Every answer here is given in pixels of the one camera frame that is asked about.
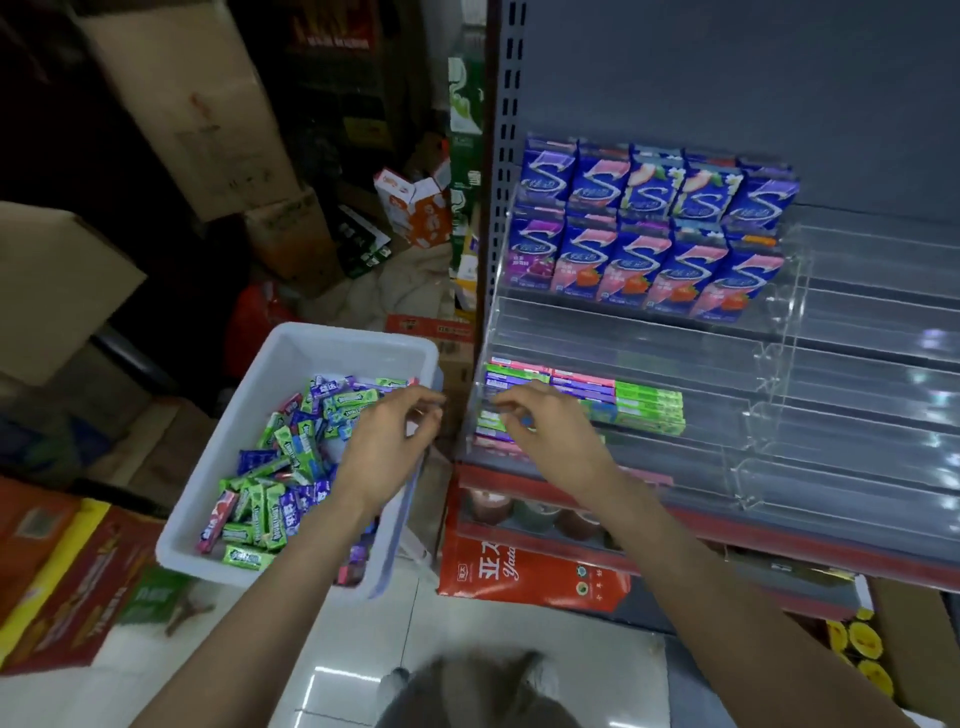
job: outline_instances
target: hand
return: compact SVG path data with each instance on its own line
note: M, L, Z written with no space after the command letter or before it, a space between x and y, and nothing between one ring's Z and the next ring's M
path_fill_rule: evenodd
M337 469L333 494L357 497L371 518L396 495L434 441L444 415L446 397L423 386L397 389L364 409ZM420 426L407 437L407 422L421 413Z
M621 477L580 403L570 395L532 381L501 392L492 401L500 407L507 433L543 477L587 508L605 486ZM533 416L536 432L520 422L527 412Z

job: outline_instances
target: white floor tile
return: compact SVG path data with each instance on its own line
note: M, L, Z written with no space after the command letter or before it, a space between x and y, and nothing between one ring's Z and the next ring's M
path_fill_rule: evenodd
M560 702L584 728L669 728L662 637L521 604L438 596L420 588L403 666L414 670L444 652L536 649L560 673Z
M351 723L348 720L330 716L315 716L311 713L297 711L294 713L293 722L289 725L282 723L277 728L357 728L357 723Z
M372 724L380 678L400 665L417 582L416 565L397 561L390 587L380 598L360 604L327 603L300 653L277 714L305 710Z
M85 682L83 667L0 677L0 723L4 728L59 726Z

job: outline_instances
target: green box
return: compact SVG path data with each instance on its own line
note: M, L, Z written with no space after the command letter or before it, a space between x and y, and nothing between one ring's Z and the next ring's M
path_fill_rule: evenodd
M454 132L478 136L483 133L485 42L484 28L467 26L447 59L450 129Z

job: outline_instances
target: cardboard carton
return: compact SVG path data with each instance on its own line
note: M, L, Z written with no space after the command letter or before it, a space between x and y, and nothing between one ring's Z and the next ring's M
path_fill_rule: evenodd
M392 313L387 333L405 333L430 339L440 350L438 364L444 373L444 422L441 437L456 437L473 386L473 326L461 321L428 319Z
M151 7L79 23L120 102L197 217L214 220L300 194L226 5Z
M319 296L344 279L337 245L309 187L280 203L244 214L253 253L304 296Z
M146 278L72 212L0 202L0 374L42 386Z
M215 426L191 401L158 397L84 475L172 511Z

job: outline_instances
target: doublemint gum pack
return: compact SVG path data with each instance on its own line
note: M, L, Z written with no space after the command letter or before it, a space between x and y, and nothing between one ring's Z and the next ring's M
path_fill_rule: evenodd
M375 389L365 389L360 392L343 392L339 395L333 395L331 399L337 409L346 407L357 407L363 404L373 404L380 398L380 393Z
M283 415L279 412L271 413L267 419L267 426L263 428L263 434L256 441L257 449L269 448L274 443L274 432L278 427L283 427Z
M264 498L264 487L262 483L253 483L250 486L250 517L253 526L253 542L260 544L263 542L263 529L265 519L265 509L267 501Z
M276 551L287 545L287 532L283 526L283 511L280 508L280 499L286 491L286 488L277 484L267 488L264 494L267 502L267 528L263 540L268 551Z
M241 569L263 571L274 561L275 555L248 546L227 546L224 563Z
M229 544L245 544L252 546L256 543L253 537L253 526L248 523L227 523L220 538Z

